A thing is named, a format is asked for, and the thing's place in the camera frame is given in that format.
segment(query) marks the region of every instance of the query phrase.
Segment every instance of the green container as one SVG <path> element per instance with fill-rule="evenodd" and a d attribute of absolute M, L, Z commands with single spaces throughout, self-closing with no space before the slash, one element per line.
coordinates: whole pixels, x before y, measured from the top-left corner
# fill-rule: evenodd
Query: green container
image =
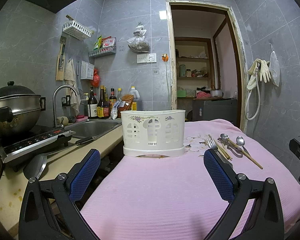
<path fill-rule="evenodd" d="M 178 98 L 185 98 L 186 97 L 186 91 L 185 90 L 177 90 L 177 97 Z"/>

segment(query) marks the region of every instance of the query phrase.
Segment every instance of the pink tablecloth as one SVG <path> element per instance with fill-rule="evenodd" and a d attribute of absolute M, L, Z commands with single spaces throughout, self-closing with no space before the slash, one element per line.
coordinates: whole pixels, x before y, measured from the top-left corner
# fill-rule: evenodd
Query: pink tablecloth
<path fill-rule="evenodd" d="M 285 232 L 300 217 L 300 185 L 291 173 L 258 142 L 224 120 L 188 122 L 185 138 L 226 133 L 263 166 L 233 156 L 236 173 L 264 181 L 274 178 L 282 204 Z M 228 202 L 214 186 L 203 158 L 187 152 L 175 158 L 125 156 L 87 201 L 81 214 L 101 240 L 202 240 L 218 221 Z M 252 201 L 232 236 L 238 235 Z"/>

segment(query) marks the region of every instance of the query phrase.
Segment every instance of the blue gripper pad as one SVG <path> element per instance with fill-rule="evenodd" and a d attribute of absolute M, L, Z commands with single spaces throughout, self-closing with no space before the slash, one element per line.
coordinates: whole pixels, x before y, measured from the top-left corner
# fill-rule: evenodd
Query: blue gripper pad
<path fill-rule="evenodd" d="M 234 200 L 233 184 L 210 150 L 205 151 L 203 163 L 221 198 L 229 203 L 232 202 Z"/>
<path fill-rule="evenodd" d="M 70 200 L 80 200 L 100 165 L 100 153 L 95 150 L 70 185 Z"/>

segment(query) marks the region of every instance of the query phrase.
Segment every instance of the pot handle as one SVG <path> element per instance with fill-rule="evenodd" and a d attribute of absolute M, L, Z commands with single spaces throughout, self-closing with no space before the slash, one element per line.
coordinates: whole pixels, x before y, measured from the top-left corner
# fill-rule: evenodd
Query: pot handle
<path fill-rule="evenodd" d="M 46 111 L 46 98 L 45 97 L 40 98 L 40 107 L 41 107 L 40 111 Z"/>
<path fill-rule="evenodd" d="M 0 122 L 12 122 L 13 113 L 10 107 L 4 106 L 0 107 Z"/>

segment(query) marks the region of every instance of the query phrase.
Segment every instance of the red plastic bag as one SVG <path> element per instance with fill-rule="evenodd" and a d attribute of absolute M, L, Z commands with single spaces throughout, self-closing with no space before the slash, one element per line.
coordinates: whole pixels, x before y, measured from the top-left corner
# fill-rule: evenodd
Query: red plastic bag
<path fill-rule="evenodd" d="M 90 83 L 95 88 L 99 86 L 100 77 L 98 75 L 98 70 L 96 69 L 93 70 L 93 79 L 90 81 Z"/>

